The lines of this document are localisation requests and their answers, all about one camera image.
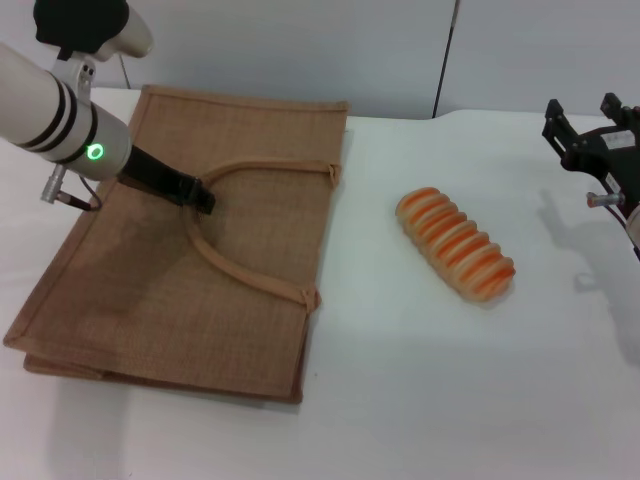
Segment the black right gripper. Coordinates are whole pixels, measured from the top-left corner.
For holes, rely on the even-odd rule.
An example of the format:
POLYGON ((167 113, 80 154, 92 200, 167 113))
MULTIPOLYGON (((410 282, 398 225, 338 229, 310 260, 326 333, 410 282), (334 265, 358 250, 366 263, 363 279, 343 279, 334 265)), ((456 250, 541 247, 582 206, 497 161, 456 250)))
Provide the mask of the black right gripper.
POLYGON ((605 94, 600 110, 616 126, 579 134, 564 115, 557 99, 545 111, 542 136, 570 172, 591 175, 609 193, 622 193, 624 206, 639 204, 639 107, 622 104, 612 92, 605 94))

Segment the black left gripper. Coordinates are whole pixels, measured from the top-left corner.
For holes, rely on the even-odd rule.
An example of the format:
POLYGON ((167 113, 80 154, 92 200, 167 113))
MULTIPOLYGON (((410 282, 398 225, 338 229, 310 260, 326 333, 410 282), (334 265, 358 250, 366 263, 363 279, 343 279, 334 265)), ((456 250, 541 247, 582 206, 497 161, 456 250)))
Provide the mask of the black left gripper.
POLYGON ((119 183, 151 194, 180 206, 193 207, 198 213, 210 215, 216 203, 203 182, 164 164, 144 150, 133 146, 123 169, 117 175, 119 183))

